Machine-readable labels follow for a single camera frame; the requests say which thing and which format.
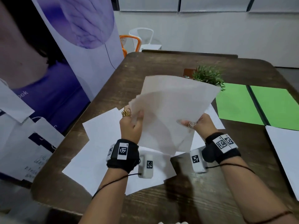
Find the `green folder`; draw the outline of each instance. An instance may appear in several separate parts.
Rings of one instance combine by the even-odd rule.
[[[263,125],[263,121],[245,85],[225,83],[225,91],[216,97],[220,119]]]
[[[286,89],[251,88],[271,126],[299,131],[299,105]]]

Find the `ring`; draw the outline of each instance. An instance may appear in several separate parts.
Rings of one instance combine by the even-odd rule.
[[[188,127],[191,128],[191,129],[194,129],[195,125],[196,125],[196,123],[193,123],[193,122],[188,123]]]
[[[121,112],[121,114],[122,114],[122,116],[123,117],[125,117],[125,116],[131,116],[131,113],[130,112],[128,112],[127,110],[123,110],[122,112]]]

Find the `orange chair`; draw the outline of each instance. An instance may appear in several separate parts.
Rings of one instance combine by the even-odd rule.
[[[127,51],[123,47],[123,45],[125,44],[125,41],[122,41],[122,38],[127,38],[127,37],[131,37],[131,38],[136,39],[138,41],[135,52],[139,52],[139,49],[140,49],[140,46],[141,46],[141,40],[140,40],[140,38],[138,38],[136,36],[132,36],[132,35],[120,35],[119,38],[121,40],[121,47],[123,49],[123,56],[124,57],[127,55]]]

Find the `potted plant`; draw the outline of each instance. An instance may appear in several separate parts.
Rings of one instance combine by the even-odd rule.
[[[196,69],[184,69],[184,77],[200,82],[219,86],[224,91],[224,80],[221,77],[220,69],[215,66],[198,66]]]

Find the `hand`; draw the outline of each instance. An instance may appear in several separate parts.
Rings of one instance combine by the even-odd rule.
[[[190,121],[188,120],[181,120],[181,124],[186,127],[188,127],[189,122]],[[206,113],[203,113],[203,115],[199,118],[194,126],[194,129],[203,139],[206,139],[215,132],[219,132],[213,124],[211,117]]]
[[[124,110],[127,110],[129,113],[131,113],[129,105],[125,106]],[[138,144],[142,133],[143,116],[144,112],[142,110],[139,111],[136,125],[132,123],[132,118],[130,116],[125,116],[119,121],[122,139],[126,139]]]

